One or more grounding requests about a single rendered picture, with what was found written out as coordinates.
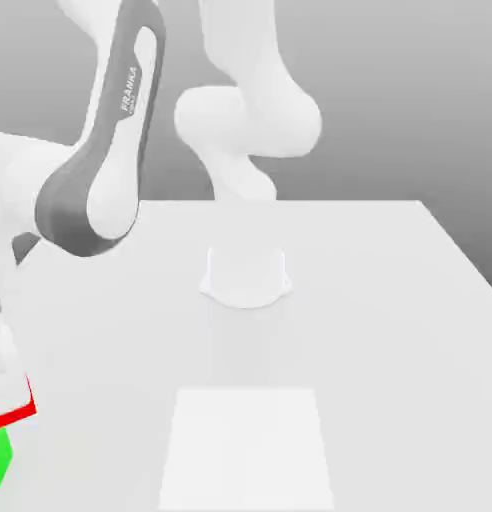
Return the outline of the small red cube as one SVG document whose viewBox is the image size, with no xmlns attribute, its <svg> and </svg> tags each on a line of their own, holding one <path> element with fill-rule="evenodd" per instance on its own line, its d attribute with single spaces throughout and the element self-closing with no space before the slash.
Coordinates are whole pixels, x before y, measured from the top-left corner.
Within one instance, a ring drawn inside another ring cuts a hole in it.
<svg viewBox="0 0 492 512">
<path fill-rule="evenodd" d="M 0 378 L 0 428 L 7 427 L 37 413 L 33 391 L 27 377 L 18 383 Z"/>
</svg>

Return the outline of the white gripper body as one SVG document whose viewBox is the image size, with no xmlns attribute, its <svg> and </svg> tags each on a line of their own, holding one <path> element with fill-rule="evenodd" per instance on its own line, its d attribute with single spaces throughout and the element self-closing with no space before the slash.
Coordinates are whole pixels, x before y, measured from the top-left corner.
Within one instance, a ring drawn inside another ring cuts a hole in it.
<svg viewBox="0 0 492 512">
<path fill-rule="evenodd" d="M 33 395 L 10 328 L 0 324 L 0 417 L 30 417 Z"/>
</svg>

